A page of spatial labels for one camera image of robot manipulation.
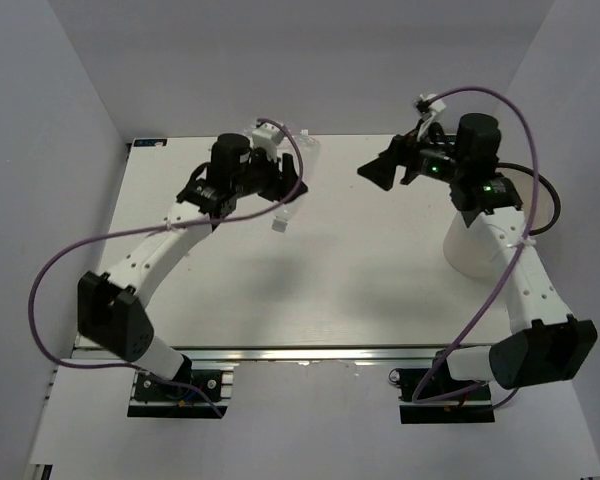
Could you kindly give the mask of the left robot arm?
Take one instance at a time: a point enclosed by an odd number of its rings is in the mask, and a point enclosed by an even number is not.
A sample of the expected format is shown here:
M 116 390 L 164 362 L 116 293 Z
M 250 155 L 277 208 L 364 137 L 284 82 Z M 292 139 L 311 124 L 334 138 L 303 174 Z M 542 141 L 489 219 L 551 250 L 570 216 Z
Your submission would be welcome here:
M 297 153 L 280 153 L 288 132 L 270 122 L 249 136 L 219 135 L 209 161 L 199 165 L 177 194 L 160 229 L 115 265 L 85 273 L 77 286 L 79 334 L 119 359 L 157 376 L 157 387 L 179 399 L 191 387 L 191 361 L 155 333 L 146 308 L 160 284 L 199 242 L 257 195 L 287 204 L 307 186 L 294 166 Z

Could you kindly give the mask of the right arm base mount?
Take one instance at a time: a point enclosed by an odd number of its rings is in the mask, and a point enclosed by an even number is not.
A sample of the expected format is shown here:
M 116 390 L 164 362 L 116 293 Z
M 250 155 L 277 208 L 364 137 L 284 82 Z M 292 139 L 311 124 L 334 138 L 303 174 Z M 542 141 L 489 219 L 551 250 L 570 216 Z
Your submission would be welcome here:
M 387 375 L 397 390 L 402 425 L 461 425 L 495 422 L 492 396 L 488 385 L 458 381 L 441 367 L 423 387 L 418 400 L 412 397 L 432 366 L 431 358 L 396 360 Z

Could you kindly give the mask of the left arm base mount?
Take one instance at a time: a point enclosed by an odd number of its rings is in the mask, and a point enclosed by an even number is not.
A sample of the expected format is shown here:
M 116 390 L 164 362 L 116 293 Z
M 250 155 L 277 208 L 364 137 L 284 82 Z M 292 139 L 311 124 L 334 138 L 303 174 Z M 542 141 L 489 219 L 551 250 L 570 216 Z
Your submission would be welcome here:
M 146 373 L 133 380 L 127 407 L 128 418 L 219 420 L 232 396 L 236 364 L 194 361 L 190 388 L 157 382 Z

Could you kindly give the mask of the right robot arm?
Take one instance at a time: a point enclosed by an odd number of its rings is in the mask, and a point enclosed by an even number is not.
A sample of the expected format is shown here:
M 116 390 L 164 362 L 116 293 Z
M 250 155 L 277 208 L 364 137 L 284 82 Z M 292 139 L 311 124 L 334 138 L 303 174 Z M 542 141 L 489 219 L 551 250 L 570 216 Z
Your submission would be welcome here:
M 495 275 L 509 316 L 510 334 L 486 347 L 451 346 L 436 356 L 433 390 L 452 399 L 468 382 L 496 382 L 513 390 L 571 380 L 597 341 L 590 320 L 579 320 L 561 299 L 525 228 L 530 216 L 514 183 L 499 173 L 498 121 L 486 114 L 461 117 L 453 142 L 440 142 L 439 124 L 422 135 L 396 135 L 358 174 L 388 191 L 398 168 L 401 184 L 419 176 L 446 183 L 465 237 L 459 253 Z

